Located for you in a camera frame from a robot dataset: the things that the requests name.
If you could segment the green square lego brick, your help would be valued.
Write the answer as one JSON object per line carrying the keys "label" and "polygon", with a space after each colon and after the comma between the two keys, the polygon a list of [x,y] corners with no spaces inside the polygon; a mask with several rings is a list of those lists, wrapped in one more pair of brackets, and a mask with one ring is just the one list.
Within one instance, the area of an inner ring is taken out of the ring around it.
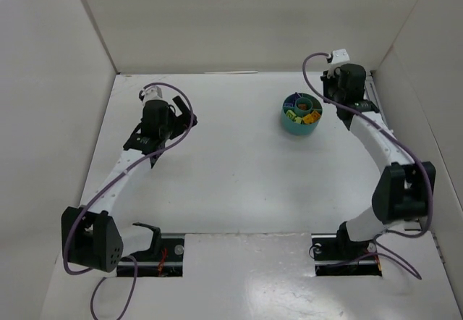
{"label": "green square lego brick", "polygon": [[292,110],[288,110],[286,112],[286,116],[290,118],[290,120],[295,120],[295,118],[297,117],[297,115]]}

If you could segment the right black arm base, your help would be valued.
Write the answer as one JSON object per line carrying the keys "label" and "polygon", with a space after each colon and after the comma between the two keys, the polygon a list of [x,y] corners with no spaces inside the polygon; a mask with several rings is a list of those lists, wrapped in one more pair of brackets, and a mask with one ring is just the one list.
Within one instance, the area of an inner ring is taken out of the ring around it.
{"label": "right black arm base", "polygon": [[353,242],[344,227],[336,233],[311,234],[309,255],[315,263],[317,277],[382,276],[372,240]]}

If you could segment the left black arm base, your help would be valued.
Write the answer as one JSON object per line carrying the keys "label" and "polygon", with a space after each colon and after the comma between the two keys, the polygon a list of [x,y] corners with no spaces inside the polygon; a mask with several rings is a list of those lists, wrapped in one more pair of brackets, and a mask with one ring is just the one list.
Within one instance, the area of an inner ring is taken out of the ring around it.
{"label": "left black arm base", "polygon": [[121,233],[122,247],[110,255],[118,277],[181,277],[185,235],[162,233],[148,224],[135,223]]}

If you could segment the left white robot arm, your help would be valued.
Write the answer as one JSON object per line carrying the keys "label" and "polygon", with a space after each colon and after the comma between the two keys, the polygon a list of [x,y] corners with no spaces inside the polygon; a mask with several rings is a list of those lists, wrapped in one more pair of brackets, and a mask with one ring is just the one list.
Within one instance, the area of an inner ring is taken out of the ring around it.
{"label": "left white robot arm", "polygon": [[86,205],[68,207],[61,216],[63,265],[68,274],[75,274],[70,264],[82,266],[84,272],[109,273],[131,255],[160,256],[163,243],[158,227],[125,222],[130,197],[136,181],[169,149],[166,142],[178,144],[196,124],[184,94],[175,96],[171,104],[159,96],[143,99],[140,122],[105,182]]}

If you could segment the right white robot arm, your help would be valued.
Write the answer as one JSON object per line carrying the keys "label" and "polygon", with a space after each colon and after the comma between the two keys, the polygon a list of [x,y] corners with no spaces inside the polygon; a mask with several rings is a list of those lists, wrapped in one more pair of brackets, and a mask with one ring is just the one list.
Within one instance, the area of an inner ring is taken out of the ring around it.
{"label": "right white robot arm", "polygon": [[430,219],[436,168],[412,155],[387,128],[379,108],[365,98],[365,69],[335,64],[321,80],[325,100],[335,105],[337,117],[364,145],[381,173],[370,208],[340,225],[339,245],[353,248],[397,223]]}

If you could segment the yellow orange lego brick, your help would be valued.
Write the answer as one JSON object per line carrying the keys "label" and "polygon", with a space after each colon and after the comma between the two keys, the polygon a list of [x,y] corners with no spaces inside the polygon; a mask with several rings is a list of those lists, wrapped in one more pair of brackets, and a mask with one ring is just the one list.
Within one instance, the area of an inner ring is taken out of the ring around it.
{"label": "yellow orange lego brick", "polygon": [[305,125],[311,125],[316,123],[321,118],[321,113],[319,111],[313,110],[310,114],[305,115],[302,118],[302,121]]}

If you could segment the teal divided round container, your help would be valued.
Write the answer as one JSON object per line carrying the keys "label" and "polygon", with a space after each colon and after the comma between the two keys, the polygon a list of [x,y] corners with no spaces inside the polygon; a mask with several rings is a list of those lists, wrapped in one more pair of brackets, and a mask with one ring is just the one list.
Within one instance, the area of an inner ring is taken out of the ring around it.
{"label": "teal divided round container", "polygon": [[[294,122],[294,120],[290,120],[286,116],[286,112],[288,110],[292,110],[297,117],[303,118],[305,115],[310,114],[313,110],[319,111],[321,113],[321,116],[323,115],[323,107],[318,99],[316,99],[314,96],[311,96],[307,93],[300,93],[303,95],[302,98],[299,98],[297,100],[294,99],[294,94],[291,94],[287,96],[284,100],[284,102],[292,102],[294,104],[293,109],[285,109],[282,105],[281,108],[281,124],[283,128],[289,132],[292,135],[310,135],[317,127],[320,119],[311,125],[305,125],[303,122],[302,124],[297,124]],[[307,105],[307,111],[303,111],[299,109],[297,106],[299,104],[306,104]]]}

